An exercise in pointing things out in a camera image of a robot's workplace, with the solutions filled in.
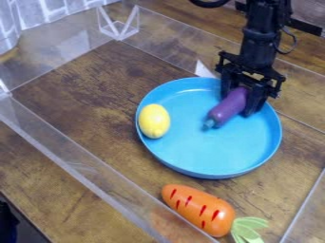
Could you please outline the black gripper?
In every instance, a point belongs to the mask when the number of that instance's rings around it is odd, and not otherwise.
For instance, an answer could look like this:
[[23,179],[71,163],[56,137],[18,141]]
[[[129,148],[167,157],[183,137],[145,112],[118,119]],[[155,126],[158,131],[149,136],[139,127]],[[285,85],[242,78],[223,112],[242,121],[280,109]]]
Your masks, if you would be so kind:
[[241,115],[260,112],[269,97],[277,98],[282,82],[286,80],[273,69],[277,47],[281,41],[278,30],[262,33],[245,28],[240,55],[221,51],[215,71],[221,74],[221,98],[246,84],[246,105]]

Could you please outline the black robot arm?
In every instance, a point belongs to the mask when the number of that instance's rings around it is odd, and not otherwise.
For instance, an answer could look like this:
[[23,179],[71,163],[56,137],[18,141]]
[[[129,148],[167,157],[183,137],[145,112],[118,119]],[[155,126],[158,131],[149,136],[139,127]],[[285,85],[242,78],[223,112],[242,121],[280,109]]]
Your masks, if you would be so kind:
[[221,51],[215,71],[221,74],[221,97],[244,86],[246,105],[241,112],[249,117],[262,109],[269,97],[277,98],[286,77],[273,68],[280,50],[281,30],[292,15],[290,0],[248,0],[246,26],[240,53]]

